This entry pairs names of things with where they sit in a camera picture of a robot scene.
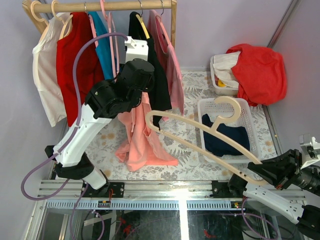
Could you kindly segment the salmon pink t-shirt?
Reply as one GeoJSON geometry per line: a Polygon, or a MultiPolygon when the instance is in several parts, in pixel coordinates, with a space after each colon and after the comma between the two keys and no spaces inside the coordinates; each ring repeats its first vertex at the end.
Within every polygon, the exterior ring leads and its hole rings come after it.
{"type": "Polygon", "coordinates": [[[145,116],[150,111],[149,96],[144,92],[139,106],[117,115],[125,126],[127,139],[116,150],[115,156],[126,164],[130,172],[148,165],[177,166],[179,162],[166,152],[157,133],[146,124],[145,116]]]}

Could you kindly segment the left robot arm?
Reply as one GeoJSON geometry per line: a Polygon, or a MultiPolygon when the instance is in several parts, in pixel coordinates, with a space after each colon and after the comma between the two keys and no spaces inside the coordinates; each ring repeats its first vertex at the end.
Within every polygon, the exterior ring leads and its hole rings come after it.
{"type": "Polygon", "coordinates": [[[115,81],[98,82],[85,97],[81,116],[57,145],[48,145],[45,153],[56,162],[58,177],[88,183],[84,197],[108,197],[110,182],[91,162],[85,150],[96,135],[120,113],[129,113],[140,105],[142,93],[152,90],[154,66],[135,58],[125,63],[115,81]]]}

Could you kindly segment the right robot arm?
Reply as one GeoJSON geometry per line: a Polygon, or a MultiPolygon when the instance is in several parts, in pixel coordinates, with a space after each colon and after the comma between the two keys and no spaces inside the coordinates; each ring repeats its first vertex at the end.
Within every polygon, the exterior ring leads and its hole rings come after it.
{"type": "Polygon", "coordinates": [[[320,195],[320,168],[315,165],[302,168],[302,159],[299,150],[290,149],[280,156],[262,161],[262,164],[248,164],[249,170],[262,177],[275,190],[266,189],[260,183],[250,183],[236,174],[231,177],[227,186],[234,196],[251,198],[266,205],[295,224],[301,234],[318,240],[320,208],[294,202],[279,194],[294,185],[316,196],[320,195]]]}

